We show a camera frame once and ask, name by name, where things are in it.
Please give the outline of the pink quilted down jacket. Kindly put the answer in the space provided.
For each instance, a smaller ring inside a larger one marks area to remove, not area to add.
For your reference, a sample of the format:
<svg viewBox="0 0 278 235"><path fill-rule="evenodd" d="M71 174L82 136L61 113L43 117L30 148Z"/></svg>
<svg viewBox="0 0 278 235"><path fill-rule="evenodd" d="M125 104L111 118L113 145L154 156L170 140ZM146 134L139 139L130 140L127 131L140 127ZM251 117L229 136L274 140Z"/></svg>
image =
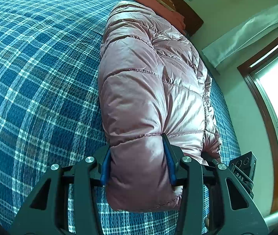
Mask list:
<svg viewBox="0 0 278 235"><path fill-rule="evenodd" d="M212 79L192 43L135 2L111 11L100 49L99 100L110 144L107 201L116 211L177 210L162 135L193 160L220 158Z"/></svg>

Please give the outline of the dark wooden headboard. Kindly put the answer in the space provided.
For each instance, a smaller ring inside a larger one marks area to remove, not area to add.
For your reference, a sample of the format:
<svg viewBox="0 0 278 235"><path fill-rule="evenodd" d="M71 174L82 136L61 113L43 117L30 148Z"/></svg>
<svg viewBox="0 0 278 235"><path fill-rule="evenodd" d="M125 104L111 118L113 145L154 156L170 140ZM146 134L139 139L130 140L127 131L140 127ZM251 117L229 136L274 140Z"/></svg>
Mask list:
<svg viewBox="0 0 278 235"><path fill-rule="evenodd" d="M173 0L173 3L176 11L184 16L185 31L194 35L202 27L203 20L184 0Z"/></svg>

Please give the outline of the orange pillow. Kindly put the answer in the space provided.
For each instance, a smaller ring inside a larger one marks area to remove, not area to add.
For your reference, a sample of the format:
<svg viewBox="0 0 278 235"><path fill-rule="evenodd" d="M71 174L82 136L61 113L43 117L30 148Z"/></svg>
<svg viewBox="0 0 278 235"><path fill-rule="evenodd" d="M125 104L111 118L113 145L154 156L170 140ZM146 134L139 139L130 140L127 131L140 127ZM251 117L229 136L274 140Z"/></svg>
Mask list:
<svg viewBox="0 0 278 235"><path fill-rule="evenodd" d="M171 0L135 0L136 2L149 7L157 15L169 21L182 34L186 34L184 23L184 16L178 13L173 8L170 8L169 2Z"/></svg>

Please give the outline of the light green curtain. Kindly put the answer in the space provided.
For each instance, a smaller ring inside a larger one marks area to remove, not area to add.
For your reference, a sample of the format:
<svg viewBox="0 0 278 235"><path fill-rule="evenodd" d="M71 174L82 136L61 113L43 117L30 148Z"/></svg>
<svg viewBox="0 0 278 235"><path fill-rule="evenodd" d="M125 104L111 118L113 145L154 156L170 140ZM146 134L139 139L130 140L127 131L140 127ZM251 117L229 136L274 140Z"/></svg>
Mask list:
<svg viewBox="0 0 278 235"><path fill-rule="evenodd" d="M207 60L218 65L240 50L255 43L278 28L278 4L262 10L236 26L202 50Z"/></svg>

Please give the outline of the blue plaid bed cover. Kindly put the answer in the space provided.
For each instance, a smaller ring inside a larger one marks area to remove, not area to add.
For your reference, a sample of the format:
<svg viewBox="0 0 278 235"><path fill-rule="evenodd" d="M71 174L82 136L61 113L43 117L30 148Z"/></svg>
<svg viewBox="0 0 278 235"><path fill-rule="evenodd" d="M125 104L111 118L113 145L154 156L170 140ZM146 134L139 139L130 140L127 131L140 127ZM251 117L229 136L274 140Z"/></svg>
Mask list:
<svg viewBox="0 0 278 235"><path fill-rule="evenodd" d="M57 163L105 144L97 87L108 15L125 0L0 0L0 225Z"/></svg>

